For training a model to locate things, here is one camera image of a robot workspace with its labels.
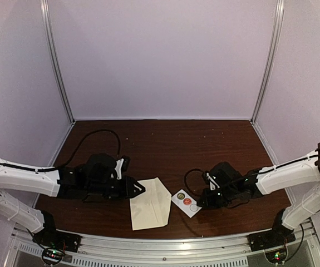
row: envelope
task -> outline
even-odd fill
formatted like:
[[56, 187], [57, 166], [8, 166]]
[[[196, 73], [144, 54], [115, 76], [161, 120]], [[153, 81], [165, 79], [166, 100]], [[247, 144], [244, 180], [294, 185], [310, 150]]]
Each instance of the envelope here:
[[167, 225], [171, 208], [171, 193], [159, 178], [138, 182], [146, 188], [146, 191], [130, 199], [132, 229], [141, 230]]

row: wood grain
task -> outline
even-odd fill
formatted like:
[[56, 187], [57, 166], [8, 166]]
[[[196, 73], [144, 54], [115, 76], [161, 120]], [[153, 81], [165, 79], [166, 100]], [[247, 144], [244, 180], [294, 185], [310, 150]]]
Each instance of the wood grain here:
[[[131, 157], [127, 174], [137, 180], [159, 177], [171, 194], [184, 188], [183, 176], [194, 167], [210, 170], [228, 161], [242, 174], [271, 161], [248, 121], [81, 121], [65, 142], [56, 166], [65, 162], [79, 140], [100, 128], [116, 131], [121, 154]], [[116, 140], [109, 133], [89, 137], [70, 166], [86, 162], [94, 153], [116, 154]], [[189, 176], [189, 185], [200, 193], [200, 174]], [[129, 200], [104, 200], [83, 204], [40, 196], [37, 208], [54, 215], [61, 230], [121, 238], [192, 238], [244, 233], [270, 228], [276, 213], [289, 206], [281, 190], [236, 209], [201, 210], [192, 219], [171, 205], [169, 223], [163, 228], [132, 231]]]

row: white card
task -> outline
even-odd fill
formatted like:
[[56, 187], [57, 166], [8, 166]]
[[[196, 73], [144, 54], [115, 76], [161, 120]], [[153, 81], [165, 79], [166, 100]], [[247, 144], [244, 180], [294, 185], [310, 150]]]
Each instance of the white card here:
[[184, 213], [192, 218], [202, 207], [197, 206], [197, 201], [195, 201], [190, 195], [188, 195], [184, 190], [178, 191], [172, 196], [172, 202], [176, 204], [177, 207], [182, 209]]

